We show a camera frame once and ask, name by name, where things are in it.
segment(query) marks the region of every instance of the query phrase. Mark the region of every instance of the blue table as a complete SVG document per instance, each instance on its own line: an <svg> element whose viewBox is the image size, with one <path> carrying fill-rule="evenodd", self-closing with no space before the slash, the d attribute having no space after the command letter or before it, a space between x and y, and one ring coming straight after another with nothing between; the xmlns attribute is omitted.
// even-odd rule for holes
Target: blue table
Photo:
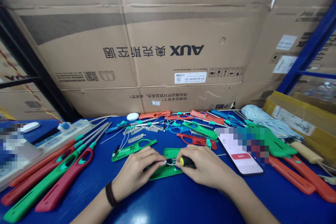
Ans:
<svg viewBox="0 0 336 224"><path fill-rule="evenodd" d="M109 118L113 125L122 120L126 118ZM42 126L35 130L35 134L43 130ZM155 133L144 130L138 134L140 133L146 134L147 139L156 139L157 143L152 147L162 154L165 148L186 146L181 138L170 132ZM53 224L69 223L73 220L122 168L126 158L111 162L112 153L122 138L120 133L108 142L97 145L93 162L80 174L54 211L35 213L32 210L20 223ZM220 143L217 146L217 155L225 153ZM226 155L220 158L235 170ZM317 174L326 175L318 166L307 163L303 158L302 160ZM264 175L244 179L281 223L336 223L336 204L324 201L316 192L309 196L301 193L268 164L265 165ZM9 189L3 191L0 197L8 191ZM9 209L10 207L0 206L1 219ZM244 223L244 220L225 195L194 183L185 174L179 174L148 182L123 200L104 223Z"/></svg>

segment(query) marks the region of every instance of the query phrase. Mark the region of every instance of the blue metal shelf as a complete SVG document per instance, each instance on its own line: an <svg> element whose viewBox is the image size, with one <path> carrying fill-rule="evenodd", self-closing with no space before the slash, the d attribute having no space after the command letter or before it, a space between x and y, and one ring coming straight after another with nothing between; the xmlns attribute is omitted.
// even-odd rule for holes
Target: blue metal shelf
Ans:
<svg viewBox="0 0 336 224"><path fill-rule="evenodd" d="M318 54L318 52L328 41L329 37L332 35L335 29L336 29L336 0L333 1L329 10L326 12L320 24L318 25L318 27L310 37L309 41L307 42L306 46L301 51L300 55L293 64L292 68L285 76L284 80L282 81L277 90L278 92L284 93L286 95L289 94L289 92L297 84L302 75L336 79L336 75L306 71L309 65L316 57L316 55Z"/></svg>

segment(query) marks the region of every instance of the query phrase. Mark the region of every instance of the white label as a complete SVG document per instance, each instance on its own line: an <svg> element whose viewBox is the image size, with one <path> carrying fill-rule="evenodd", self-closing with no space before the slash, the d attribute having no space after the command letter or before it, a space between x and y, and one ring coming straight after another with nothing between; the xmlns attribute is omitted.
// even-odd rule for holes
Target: white label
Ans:
<svg viewBox="0 0 336 224"><path fill-rule="evenodd" d="M297 39L297 36L283 35L282 39L280 40L276 48L280 50L288 51L292 47L296 39Z"/></svg>
<svg viewBox="0 0 336 224"><path fill-rule="evenodd" d="M178 83L202 83L207 78L207 72L175 73L175 84Z"/></svg>
<svg viewBox="0 0 336 224"><path fill-rule="evenodd" d="M277 63L277 66L273 69L273 73L287 74L291 69L291 67L293 66L296 59L297 57L294 56L287 56L287 55L282 56L279 62Z"/></svg>
<svg viewBox="0 0 336 224"><path fill-rule="evenodd" d="M310 136L315 130L314 125L302 120L292 113L289 113L287 110L279 107L278 105L275 107L272 116L307 136Z"/></svg>

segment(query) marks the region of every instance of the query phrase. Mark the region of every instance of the hand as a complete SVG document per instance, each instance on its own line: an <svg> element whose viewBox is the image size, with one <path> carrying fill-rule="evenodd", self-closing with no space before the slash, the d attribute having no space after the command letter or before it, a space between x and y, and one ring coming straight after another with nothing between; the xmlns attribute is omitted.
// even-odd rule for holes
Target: hand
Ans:
<svg viewBox="0 0 336 224"><path fill-rule="evenodd" d="M181 166L180 157L182 156L192 159L196 169ZM225 192L244 183L240 176L206 146L188 145L182 148L177 155L175 165L196 183Z"/></svg>
<svg viewBox="0 0 336 224"><path fill-rule="evenodd" d="M112 181L112 192L117 202L120 202L131 193L147 183L152 174L165 165L167 160L150 146L131 154L119 174ZM148 165L154 163L147 171L143 171Z"/></svg>

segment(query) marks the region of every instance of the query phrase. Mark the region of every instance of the black bracelet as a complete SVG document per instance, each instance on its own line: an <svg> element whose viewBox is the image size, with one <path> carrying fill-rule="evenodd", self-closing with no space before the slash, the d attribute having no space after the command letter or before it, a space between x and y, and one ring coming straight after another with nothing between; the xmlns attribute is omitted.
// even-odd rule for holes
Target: black bracelet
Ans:
<svg viewBox="0 0 336 224"><path fill-rule="evenodd" d="M105 186L105 191L106 191L106 197L108 202L110 203L111 207L115 208L118 203L116 199L114 198L113 192L112 192L112 181Z"/></svg>

